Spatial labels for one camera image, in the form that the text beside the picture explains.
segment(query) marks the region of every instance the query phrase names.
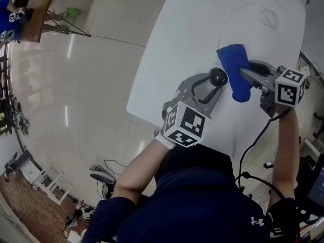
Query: person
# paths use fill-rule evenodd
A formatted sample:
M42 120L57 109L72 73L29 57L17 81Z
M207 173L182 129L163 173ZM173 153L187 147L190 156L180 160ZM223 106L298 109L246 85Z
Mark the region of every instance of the person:
M0 0L0 48L10 41L18 41L22 23L28 21L32 10L16 8L10 0Z
M236 186L229 156L202 145L169 150L154 139L123 171L111 199L98 203L82 242L115 242L115 235L118 243L296 242L298 144L292 109L279 119L272 177L284 199L272 190L264 215ZM154 175L156 191L139 202Z

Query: white cube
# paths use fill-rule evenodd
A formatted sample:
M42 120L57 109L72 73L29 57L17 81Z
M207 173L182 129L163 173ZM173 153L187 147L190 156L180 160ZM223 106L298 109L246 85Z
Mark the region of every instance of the white cube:
M306 77L296 70L287 69L275 81L275 102L296 107L305 93Z
M212 119L179 101L168 113L164 136L183 147L191 147L203 141Z

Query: person's arm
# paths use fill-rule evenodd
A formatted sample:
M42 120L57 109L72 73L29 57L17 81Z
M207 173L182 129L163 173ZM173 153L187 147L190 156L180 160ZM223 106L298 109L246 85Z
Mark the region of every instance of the person's arm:
M154 139L123 171L111 198L125 197L137 205L140 195L168 151L167 147Z
M279 106L279 113L284 107ZM274 161L272 184L286 198L295 199L294 186L299 168L298 121L295 109L279 119L279 142ZM269 207L271 208L280 197L272 190Z
M14 13L17 10L17 8L11 1L9 1L7 5L7 10L10 11L11 13Z

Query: electronic device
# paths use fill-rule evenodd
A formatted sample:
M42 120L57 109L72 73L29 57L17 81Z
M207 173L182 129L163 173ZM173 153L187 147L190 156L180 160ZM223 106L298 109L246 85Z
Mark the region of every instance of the electronic device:
M312 174L307 177L303 197L296 199L301 208L318 217L324 216L324 155L320 155Z

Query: blue shirt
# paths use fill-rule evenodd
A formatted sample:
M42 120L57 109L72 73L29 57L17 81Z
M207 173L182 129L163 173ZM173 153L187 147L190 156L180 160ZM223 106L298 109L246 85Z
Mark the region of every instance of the blue shirt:
M294 242L298 233L293 199L261 207L224 175L204 168L165 174L137 208L127 198L100 201L83 243Z
M7 6L10 0L0 0L0 34L4 31L15 31L15 40L20 37L21 24L19 21L9 22L10 11Z

